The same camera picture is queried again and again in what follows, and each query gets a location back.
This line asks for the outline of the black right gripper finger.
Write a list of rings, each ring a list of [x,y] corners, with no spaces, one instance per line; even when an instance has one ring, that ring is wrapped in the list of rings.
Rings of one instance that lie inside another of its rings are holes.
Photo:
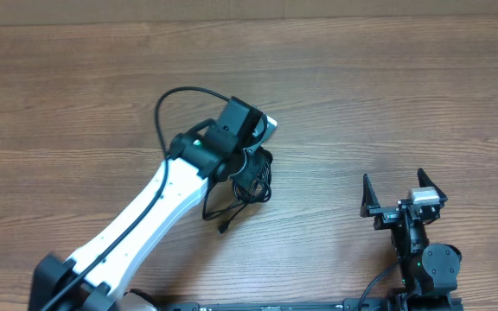
[[[430,179],[430,177],[422,168],[419,168],[417,170],[417,177],[418,177],[418,184],[421,187],[433,187],[436,190],[437,195],[439,196],[440,199],[444,197],[444,192]]]
[[[376,209],[380,207],[377,196],[373,190],[371,181],[367,174],[363,175],[363,195],[361,209]]]

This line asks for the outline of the black cable grey USB-C plug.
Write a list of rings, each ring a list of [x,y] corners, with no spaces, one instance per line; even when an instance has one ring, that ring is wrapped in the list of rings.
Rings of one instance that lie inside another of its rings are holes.
[[[249,188],[239,187],[234,182],[233,191],[236,201],[231,205],[231,209],[235,209],[236,212],[218,227],[219,234],[225,233],[231,222],[246,207],[256,203],[265,203],[271,198],[271,185],[265,180],[257,180]]]

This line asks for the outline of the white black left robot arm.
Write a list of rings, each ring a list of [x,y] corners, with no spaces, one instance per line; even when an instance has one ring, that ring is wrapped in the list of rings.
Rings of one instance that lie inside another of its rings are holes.
[[[101,233],[62,260],[53,254],[35,267],[30,310],[156,310],[129,284],[169,229],[205,200],[218,183],[234,181],[241,203],[250,202],[271,154],[262,145],[278,123],[242,100],[230,98],[217,119],[174,137],[143,191]]]

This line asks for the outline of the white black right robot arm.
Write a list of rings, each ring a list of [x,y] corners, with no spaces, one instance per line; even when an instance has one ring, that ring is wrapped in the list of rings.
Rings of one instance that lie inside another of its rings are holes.
[[[440,218],[447,195],[417,171],[419,186],[409,190],[396,206],[380,205],[367,175],[363,176],[360,216],[374,218],[376,231],[389,230],[397,261],[380,272],[361,294],[357,309],[375,310],[462,310],[462,301],[450,293],[457,289],[462,253],[451,244],[432,244],[425,227]],[[381,299],[368,297],[371,289],[399,268],[403,286],[390,289]]]

